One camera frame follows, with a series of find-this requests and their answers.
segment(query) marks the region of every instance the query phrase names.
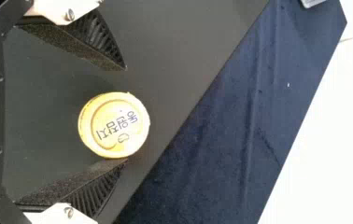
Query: screw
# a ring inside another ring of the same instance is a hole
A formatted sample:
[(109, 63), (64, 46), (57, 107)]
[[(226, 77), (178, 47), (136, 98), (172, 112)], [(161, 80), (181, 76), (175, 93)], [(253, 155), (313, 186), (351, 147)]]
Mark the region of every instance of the screw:
[(64, 212), (68, 215), (68, 218), (71, 219), (74, 215), (74, 208), (72, 207), (65, 207)]
[(68, 12), (66, 12), (65, 20), (66, 21), (74, 21), (75, 20), (75, 13), (71, 8), (69, 8)]

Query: dark blue cloth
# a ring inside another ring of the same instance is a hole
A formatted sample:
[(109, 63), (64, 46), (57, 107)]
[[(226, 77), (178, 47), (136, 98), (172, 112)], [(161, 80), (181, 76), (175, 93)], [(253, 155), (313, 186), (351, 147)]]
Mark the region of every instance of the dark blue cloth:
[(299, 2), (266, 7), (117, 223), (258, 222), (346, 26)]

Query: can top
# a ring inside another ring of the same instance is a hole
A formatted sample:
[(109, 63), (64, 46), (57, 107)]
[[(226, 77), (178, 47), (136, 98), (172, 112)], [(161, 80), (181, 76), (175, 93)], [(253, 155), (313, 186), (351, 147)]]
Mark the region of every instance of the can top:
[(78, 132), (99, 156), (134, 154), (148, 137), (150, 119), (144, 105), (130, 93), (111, 92), (91, 99), (81, 110)]

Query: gold can lid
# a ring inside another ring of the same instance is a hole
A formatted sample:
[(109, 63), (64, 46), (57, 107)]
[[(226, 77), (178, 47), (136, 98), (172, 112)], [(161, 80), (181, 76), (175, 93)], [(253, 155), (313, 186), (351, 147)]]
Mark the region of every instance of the gold can lid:
[(128, 92), (94, 97), (78, 118), (83, 143), (97, 155), (110, 159), (133, 155), (145, 143), (149, 126), (148, 111)]

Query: white bracket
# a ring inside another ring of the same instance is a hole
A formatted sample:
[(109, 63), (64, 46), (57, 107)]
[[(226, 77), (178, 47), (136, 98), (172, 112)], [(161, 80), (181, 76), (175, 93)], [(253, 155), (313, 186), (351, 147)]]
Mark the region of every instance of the white bracket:
[(24, 213), (32, 224), (98, 224), (68, 203), (56, 203), (42, 213)]
[(35, 0), (25, 16), (43, 16), (57, 25), (68, 25), (92, 10), (104, 0)]
[(320, 3), (323, 3), (327, 0), (302, 0), (302, 3), (304, 5), (305, 8), (310, 8), (310, 7), (314, 7)]

